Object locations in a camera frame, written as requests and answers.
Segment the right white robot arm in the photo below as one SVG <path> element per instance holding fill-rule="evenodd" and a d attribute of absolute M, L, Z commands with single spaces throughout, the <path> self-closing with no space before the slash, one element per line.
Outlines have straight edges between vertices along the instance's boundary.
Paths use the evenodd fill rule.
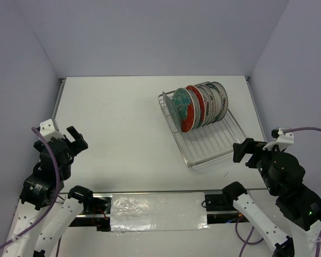
<path fill-rule="evenodd" d="M 273 256 L 321 256 L 321 198 L 303 184 L 305 169 L 297 158 L 278 145 L 267 148 L 266 142 L 252 138 L 233 144 L 233 162 L 241 162 L 246 154 L 251 156 L 246 167 L 259 171 L 291 233 L 281 231 L 239 182 L 223 188 L 223 206 L 241 212 Z"/>

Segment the white plate dark green band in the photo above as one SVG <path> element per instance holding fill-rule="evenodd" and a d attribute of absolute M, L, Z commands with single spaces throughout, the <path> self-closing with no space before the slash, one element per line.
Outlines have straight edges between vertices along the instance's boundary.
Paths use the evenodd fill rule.
<path fill-rule="evenodd" d="M 224 86 L 219 82 L 208 83 L 207 86 L 213 91 L 216 101 L 216 115 L 213 120 L 218 122 L 222 120 L 228 111 L 228 96 Z"/>

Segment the white plate green rim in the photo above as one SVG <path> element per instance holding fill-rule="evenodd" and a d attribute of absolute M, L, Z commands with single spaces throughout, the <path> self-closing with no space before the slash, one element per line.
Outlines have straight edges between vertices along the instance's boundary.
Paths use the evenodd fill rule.
<path fill-rule="evenodd" d="M 198 118 L 197 124 L 194 126 L 195 129 L 200 128 L 208 123 L 208 98 L 204 94 L 204 90 L 199 86 L 187 86 L 187 90 L 192 92 L 198 102 L 198 114 L 200 115 Z"/>

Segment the plain pale green plate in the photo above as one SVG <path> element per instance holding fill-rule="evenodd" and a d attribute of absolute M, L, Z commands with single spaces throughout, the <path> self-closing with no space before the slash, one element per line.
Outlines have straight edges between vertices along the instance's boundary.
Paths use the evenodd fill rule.
<path fill-rule="evenodd" d="M 175 125 L 176 130 L 181 134 L 182 133 L 181 118 L 180 118 L 179 113 L 177 111 L 177 107 L 175 106 L 172 99 L 165 92 L 163 92 L 163 100 L 164 100 L 165 105 L 168 109 L 170 117 Z"/>

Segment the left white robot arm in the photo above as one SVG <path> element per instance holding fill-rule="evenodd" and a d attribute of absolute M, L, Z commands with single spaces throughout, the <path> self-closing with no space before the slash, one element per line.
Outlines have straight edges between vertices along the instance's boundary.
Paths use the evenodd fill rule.
<path fill-rule="evenodd" d="M 32 130 L 39 138 L 34 143 L 40 154 L 39 161 L 23 183 L 16 223 L 4 244 L 3 256 L 50 256 L 75 217 L 94 208 L 93 192 L 75 186 L 54 218 L 44 224 L 64 181 L 70 178 L 74 158 L 86 150 L 88 144 L 73 126 L 67 128 L 73 141 L 60 133 L 51 121 Z"/>

